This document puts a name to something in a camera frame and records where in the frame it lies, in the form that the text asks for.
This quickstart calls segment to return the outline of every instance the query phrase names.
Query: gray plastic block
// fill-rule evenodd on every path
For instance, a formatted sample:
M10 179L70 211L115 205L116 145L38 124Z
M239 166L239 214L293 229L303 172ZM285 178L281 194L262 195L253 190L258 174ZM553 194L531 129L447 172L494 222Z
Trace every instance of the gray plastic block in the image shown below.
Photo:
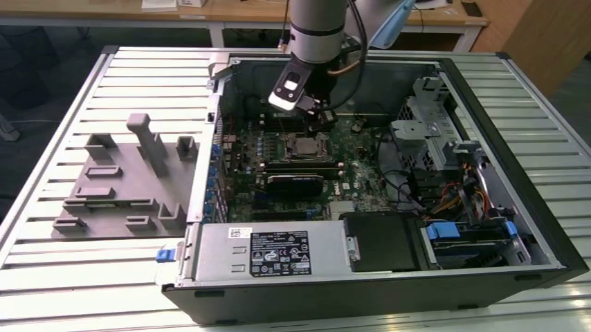
M75 197L79 199L112 199L115 190L112 188L78 188Z
M142 157L139 144L115 145L103 135L92 143L104 147L108 158L88 158L71 197L64 200L52 237L182 237L199 154L193 138L162 145L166 153L159 155L168 170L164 177L156 176L152 163ZM75 228L66 221L74 220L84 223L83 232L68 231L68 226Z
M159 135L154 135L148 128L150 116L146 113L134 113L128 118L128 129L136 134L140 141L143 155L152 165L156 176L168 176L168 167L164 163L164 144Z
M199 149L197 147L195 139L191 136L179 137L177 140L177 154L179 160L197 160Z
M163 222L164 228L168 230L185 229L185 223L187 221L187 214L185 213L181 204L177 204L175 211L170 213L168 207L160 204L160 210L158 211L158 218Z
M58 218L54 222L54 228L62 234L76 234L86 231L87 224L80 218L68 217L68 218Z
M86 170L87 178L119 178L123 175L120 166L95 166Z
M128 216L126 226L131 232L140 232L144 230L155 230L156 225L150 216Z
M108 149L116 149L116 147L118 144L112 140L111 134L94 133L88 138L84 149L98 163L108 163L111 161Z

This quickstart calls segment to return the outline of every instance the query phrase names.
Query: motherboard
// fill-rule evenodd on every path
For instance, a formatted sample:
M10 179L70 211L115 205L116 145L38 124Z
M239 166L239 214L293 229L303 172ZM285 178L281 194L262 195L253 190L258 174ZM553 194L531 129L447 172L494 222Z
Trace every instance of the motherboard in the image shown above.
M291 119L267 118L226 121L230 222L338 220L347 212L393 210L377 169L378 128L350 116L307 137Z

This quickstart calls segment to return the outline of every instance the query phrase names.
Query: label sticker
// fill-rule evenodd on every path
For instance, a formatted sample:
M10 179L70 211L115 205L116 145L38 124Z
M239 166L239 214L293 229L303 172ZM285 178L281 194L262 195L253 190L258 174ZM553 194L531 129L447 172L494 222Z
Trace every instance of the label sticker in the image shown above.
M307 231L251 234L251 275L311 275Z
M206 19L202 15L181 15L182 19Z
M229 228L229 239L249 239L251 237L253 228L231 227Z

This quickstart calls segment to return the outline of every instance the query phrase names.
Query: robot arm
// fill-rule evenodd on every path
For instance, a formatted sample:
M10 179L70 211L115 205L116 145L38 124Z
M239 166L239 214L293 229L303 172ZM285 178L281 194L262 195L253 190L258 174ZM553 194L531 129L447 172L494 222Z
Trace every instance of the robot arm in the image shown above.
M385 8L391 0L365 0L363 9L371 11ZM407 21L415 0L403 0L379 27L373 42L379 40L379 47L389 47L394 42ZM362 40L362 56L349 67L341 69L341 56L345 41L347 5L355 19L359 39ZM337 122L334 109L350 98L331 102L331 91L338 76L357 66L361 67L358 84L350 94L355 93L362 82L365 55L370 47L367 32L362 22L355 0L295 0L291 6L290 48L293 58L275 84L269 102L282 111L305 116L307 131L315 132Z

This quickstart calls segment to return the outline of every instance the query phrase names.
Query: wooden desk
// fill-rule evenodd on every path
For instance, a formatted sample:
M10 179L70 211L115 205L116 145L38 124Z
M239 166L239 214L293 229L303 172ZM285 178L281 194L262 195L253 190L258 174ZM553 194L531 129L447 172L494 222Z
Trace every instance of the wooden desk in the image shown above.
M286 3L279 0L209 0L203 8L142 12L142 0L2 0L0 25L207 28L214 47L225 47L225 28L281 29ZM414 10L406 33L459 34L457 51L470 51L483 17L467 16L461 1L450 7Z

